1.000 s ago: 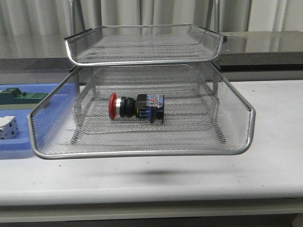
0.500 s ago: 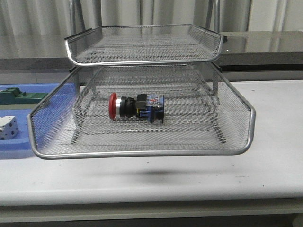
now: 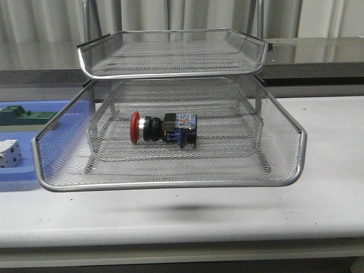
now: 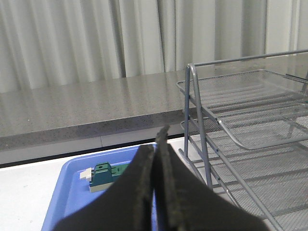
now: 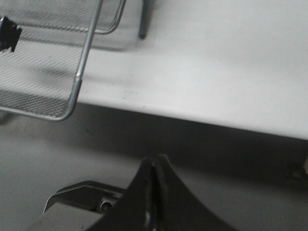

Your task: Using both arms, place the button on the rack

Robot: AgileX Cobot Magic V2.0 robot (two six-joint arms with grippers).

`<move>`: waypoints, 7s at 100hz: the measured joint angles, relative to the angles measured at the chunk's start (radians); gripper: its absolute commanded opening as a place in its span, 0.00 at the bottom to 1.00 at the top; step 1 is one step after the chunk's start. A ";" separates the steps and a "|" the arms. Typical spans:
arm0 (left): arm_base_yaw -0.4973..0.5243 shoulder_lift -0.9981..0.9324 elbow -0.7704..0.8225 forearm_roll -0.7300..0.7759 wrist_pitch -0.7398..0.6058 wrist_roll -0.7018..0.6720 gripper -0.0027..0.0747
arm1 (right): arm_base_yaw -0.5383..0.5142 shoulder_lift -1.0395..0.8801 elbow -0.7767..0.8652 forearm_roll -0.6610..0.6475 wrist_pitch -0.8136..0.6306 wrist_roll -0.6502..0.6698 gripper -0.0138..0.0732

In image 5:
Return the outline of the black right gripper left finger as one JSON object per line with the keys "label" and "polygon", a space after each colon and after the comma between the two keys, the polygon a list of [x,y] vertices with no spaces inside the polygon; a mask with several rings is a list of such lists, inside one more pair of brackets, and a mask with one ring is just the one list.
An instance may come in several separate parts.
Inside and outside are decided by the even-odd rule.
{"label": "black right gripper left finger", "polygon": [[153,159],[145,158],[132,182],[89,231],[151,231],[153,229]]}

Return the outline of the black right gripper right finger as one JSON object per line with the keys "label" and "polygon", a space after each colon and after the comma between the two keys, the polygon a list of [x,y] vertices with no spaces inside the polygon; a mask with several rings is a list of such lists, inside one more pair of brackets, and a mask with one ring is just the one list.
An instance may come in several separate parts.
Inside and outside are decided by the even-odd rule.
{"label": "black right gripper right finger", "polygon": [[168,157],[153,167],[154,226],[158,231],[234,231],[204,206],[176,174]]}

